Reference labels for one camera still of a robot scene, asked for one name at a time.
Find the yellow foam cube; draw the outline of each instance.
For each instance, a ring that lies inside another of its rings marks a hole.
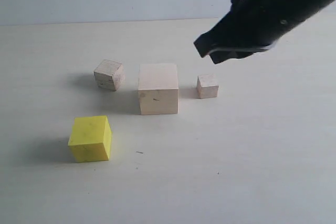
[[[94,162],[110,159],[112,131],[107,116],[75,118],[68,146],[76,161]]]

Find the white table surface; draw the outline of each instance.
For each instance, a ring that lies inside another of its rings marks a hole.
[[[221,65],[193,47],[216,21],[0,27],[0,223],[336,223],[335,14]],[[105,58],[115,93],[94,82]],[[159,62],[179,114],[140,116],[139,64]],[[217,99],[196,99],[204,73]],[[111,160],[74,163],[74,118],[102,114]]]

